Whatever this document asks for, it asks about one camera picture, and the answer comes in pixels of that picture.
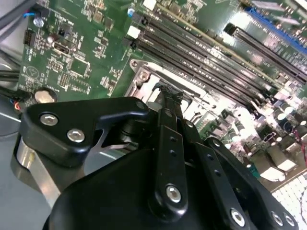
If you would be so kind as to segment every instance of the silver screw head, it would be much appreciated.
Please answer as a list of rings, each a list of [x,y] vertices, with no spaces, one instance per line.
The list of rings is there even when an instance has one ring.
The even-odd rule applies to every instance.
[[[230,210],[230,214],[232,219],[240,226],[240,227],[244,227],[245,226],[245,220],[244,217],[242,216],[241,213],[239,213],[239,211],[237,211],[236,209],[232,208]]]
[[[42,18],[39,17],[35,17],[33,19],[33,24],[38,27],[38,28],[42,28],[44,26],[44,20]]]
[[[59,120],[52,114],[44,114],[40,117],[40,122],[46,126],[55,126]]]
[[[137,102],[136,105],[140,108],[140,109],[145,109],[145,105],[142,102]]]
[[[181,201],[181,193],[176,187],[172,185],[166,188],[166,195],[174,203],[179,203]]]
[[[192,122],[187,121],[187,125],[188,125],[190,128],[193,128],[193,123],[192,123]]]
[[[284,215],[286,221],[287,221],[292,227],[294,227],[295,224],[294,224],[294,221],[291,219],[291,217],[289,217],[286,213],[284,213],[283,215]]]
[[[76,142],[76,143],[81,143],[85,139],[84,133],[79,129],[72,129],[68,131],[67,137],[69,140]]]
[[[283,225],[282,219],[281,219],[275,212],[271,212],[271,215],[272,215],[272,217],[273,217],[273,220],[274,220],[279,226],[282,226],[282,225]]]
[[[147,80],[149,79],[149,74],[148,74],[148,73],[145,73],[145,72],[142,72],[142,73],[140,74],[140,79],[141,79],[143,82],[147,81]]]
[[[213,143],[217,146],[220,147],[220,143],[217,140],[213,140]]]

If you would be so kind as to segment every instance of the green circuit board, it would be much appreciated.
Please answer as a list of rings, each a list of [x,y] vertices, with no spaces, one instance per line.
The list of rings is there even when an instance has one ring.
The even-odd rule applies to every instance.
[[[129,60],[144,57],[142,53],[122,44],[122,39],[132,23],[127,16],[127,10],[132,6],[144,14],[150,12],[143,6],[143,1],[38,2],[50,9],[50,13],[44,19],[45,25],[42,28],[36,27],[30,19],[29,29],[35,33],[35,40],[30,46],[24,47],[19,88],[34,92],[41,87],[48,87],[58,95],[59,101],[123,96],[133,78]],[[160,0],[156,7],[175,16],[177,24],[190,25],[195,31],[206,34],[207,42],[221,52],[230,55],[235,55],[235,52],[244,67],[264,79],[273,81],[274,84],[282,86],[287,79],[280,80],[279,70],[275,66],[256,57],[247,46],[237,43],[225,34],[223,30],[229,22],[245,29],[290,63],[307,72],[306,57],[248,17],[237,0]],[[305,19],[298,16],[296,11],[293,15],[300,23],[296,29],[302,30],[301,35],[306,34],[303,29]],[[58,33],[62,27],[69,31],[65,39],[60,38],[61,44],[65,43],[70,47],[69,54],[58,52],[59,49],[56,51],[54,44],[48,43],[48,37]],[[289,25],[284,27],[289,33],[295,31]]]

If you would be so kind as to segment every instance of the capacitor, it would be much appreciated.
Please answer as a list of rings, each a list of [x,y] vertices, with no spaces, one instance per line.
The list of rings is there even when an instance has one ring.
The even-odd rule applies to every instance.
[[[233,142],[236,142],[240,139],[240,137],[236,134],[236,132],[233,129],[229,131],[229,136]]]
[[[239,131],[239,134],[240,134],[241,136],[245,136],[245,134],[246,134],[246,132],[247,132],[247,130],[245,129],[245,127],[244,127],[241,123],[237,123],[237,124],[236,124],[236,127],[237,127],[237,129],[238,129],[238,131]]]
[[[250,150],[249,146],[247,144],[243,145],[243,149],[245,151],[245,153],[250,157],[253,153]]]
[[[247,168],[251,167],[251,162],[247,157],[243,157],[243,165]]]
[[[45,22],[41,17],[35,17],[33,19],[33,24],[38,28],[42,28],[44,26]]]
[[[284,120],[285,118],[286,118],[286,114],[283,112],[283,111],[281,111],[280,109],[276,109],[275,111],[274,111],[274,117],[276,117],[277,118],[277,120],[279,120],[279,121],[281,121],[281,120]]]
[[[301,114],[295,113],[293,116],[301,126],[306,125],[306,119]]]
[[[48,88],[41,88],[34,93],[34,98],[37,103],[53,103],[58,101],[58,97],[54,91]]]
[[[280,107],[284,111],[285,114],[290,114],[294,110],[294,108],[290,106],[287,102],[284,102]]]
[[[268,142],[269,142],[269,144],[270,144],[271,146],[276,145],[276,141],[275,141],[275,139],[274,139],[273,137],[270,138],[270,139],[268,139]]]
[[[222,141],[222,144],[225,145],[225,147],[229,150],[231,148],[231,144],[230,144],[230,141],[228,139],[223,139]]]

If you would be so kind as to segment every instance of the black ram slot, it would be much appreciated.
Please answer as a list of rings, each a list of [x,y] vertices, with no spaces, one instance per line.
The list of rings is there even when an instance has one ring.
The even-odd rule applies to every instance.
[[[236,101],[240,101],[240,104],[247,104],[248,99],[252,100],[252,98],[246,96],[244,93],[239,93],[238,90],[234,89],[232,86],[228,84],[224,84],[218,79],[215,79],[214,76],[211,74],[206,73],[205,71],[201,70],[194,64],[186,61],[184,58],[180,57],[176,53],[170,51],[167,48],[160,47],[159,44],[155,43],[154,41],[149,41],[149,40],[142,40],[141,46],[144,49],[148,49],[148,47],[151,48],[151,53],[154,53],[156,56],[158,56],[160,59],[167,60],[171,62],[173,65],[175,65],[177,68],[182,69],[184,72],[188,73],[191,76],[196,77],[198,81],[206,81],[206,84],[210,82],[210,86],[216,85],[221,88],[222,91],[227,91],[227,95],[236,95]]]
[[[238,91],[242,95],[244,95],[245,97],[249,97],[249,100],[253,100],[253,98],[255,97],[255,95],[248,92],[246,89],[233,84],[233,82],[231,82],[227,78],[224,78],[223,76],[218,74],[216,71],[212,71],[211,69],[206,68],[203,65],[203,63],[201,63],[199,61],[192,62],[191,60],[187,60],[186,56],[183,52],[179,51],[176,48],[173,48],[172,46],[168,46],[167,43],[163,44],[163,41],[161,41],[161,40],[156,41],[156,40],[150,38],[147,35],[144,36],[144,39],[149,41],[150,43],[152,43],[155,48],[158,49],[158,47],[159,47],[160,52],[165,53],[166,55],[173,57],[173,59],[175,59],[181,65],[184,65],[189,69],[192,69],[194,72],[196,72],[196,73],[198,73],[198,74],[200,74],[204,77],[207,77],[207,78],[213,78],[215,80],[215,82],[219,81],[221,84],[227,86],[230,90]]]
[[[287,62],[286,60],[275,54],[273,51],[264,46],[261,42],[254,39],[245,31],[241,30],[240,28],[232,24],[228,24],[224,30],[232,37],[241,40],[244,43],[251,46],[252,48],[254,48],[260,56],[273,62],[278,68],[280,68],[290,77],[294,78],[295,80],[299,81],[302,84],[306,83],[307,75],[305,73],[303,73],[297,67],[293,66],[291,63]]]
[[[210,53],[210,50],[213,48],[210,44],[206,43],[205,41],[199,39],[195,35],[191,34],[189,31],[185,30],[184,28],[180,27],[179,25],[173,23],[169,20],[169,18],[162,14],[157,14],[157,18],[160,18],[161,21],[157,21],[155,18],[152,18],[149,25],[153,25],[154,27],[158,29],[163,29],[165,33],[168,33],[170,36],[174,36],[177,40],[180,42],[186,44],[190,48],[198,51],[202,51],[206,53],[206,55],[210,58],[214,58],[214,56]],[[166,24],[172,24],[172,28],[169,28],[165,26]],[[227,63],[223,63],[223,67],[227,68],[228,71],[232,69],[232,71],[235,72],[235,75],[241,76],[242,78],[245,78],[247,81],[249,81],[250,84],[257,84],[260,87],[263,87],[264,89],[267,88],[268,82],[266,82],[262,77],[254,74],[253,72],[249,71],[248,69],[242,67],[240,64],[232,60],[231,58],[227,57],[223,53],[219,52],[219,55],[224,59],[227,60],[228,63],[231,63],[232,66],[235,66],[236,68],[242,69],[244,72],[247,73],[247,75],[242,74],[240,71],[235,69],[232,66],[229,66]]]
[[[172,50],[178,53],[179,55],[190,56],[192,58],[191,61],[194,62],[194,64],[207,65],[210,69],[206,69],[206,70],[209,71],[211,74],[216,75],[216,73],[220,73],[223,75],[224,78],[228,78],[233,83],[246,88],[247,90],[253,92],[256,95],[261,94],[261,91],[264,90],[259,85],[251,81],[250,79],[246,80],[247,78],[242,77],[242,74],[232,73],[232,71],[225,69],[224,67],[227,65],[225,65],[223,62],[219,61],[215,57],[213,56],[210,57],[211,59],[210,60],[206,56],[196,51],[195,47],[194,49],[192,49],[186,46],[185,44],[181,43],[180,41],[173,42],[173,39],[171,36],[166,35],[164,32],[162,32],[161,30],[157,28],[152,28],[150,26],[147,26],[146,29],[148,30],[146,35],[149,36],[151,39],[162,44],[163,46],[166,46],[169,48],[174,47],[172,48]]]
[[[203,78],[198,74],[192,73],[189,69],[178,64],[173,59],[162,55],[154,48],[148,46],[146,43],[140,43],[138,48],[143,52],[150,54],[152,57],[156,58],[157,60],[162,61],[166,69],[169,69],[171,72],[179,76],[182,76],[183,78],[191,81],[192,83],[194,82],[193,80],[196,79],[199,83],[201,83],[204,86],[203,87],[204,89],[212,90],[218,94],[221,94],[225,98],[228,98],[229,100],[237,103],[238,105],[249,106],[249,103],[242,100],[239,96],[233,95],[231,92],[228,92],[228,90],[225,89],[223,86],[214,84],[213,82],[207,80],[206,78]]]

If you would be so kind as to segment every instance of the hole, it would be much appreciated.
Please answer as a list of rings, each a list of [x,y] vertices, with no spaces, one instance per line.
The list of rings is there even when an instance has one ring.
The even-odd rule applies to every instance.
[[[214,172],[218,177],[221,177],[221,173],[218,170],[214,170]]]
[[[212,161],[214,160],[213,156],[211,156],[210,154],[208,154],[207,157]]]
[[[173,151],[173,150],[170,150],[170,152],[169,152],[173,157],[176,157],[177,156],[177,153],[175,152],[175,151]]]
[[[170,139],[171,139],[172,142],[177,142],[177,138],[175,138],[175,137],[171,137]]]

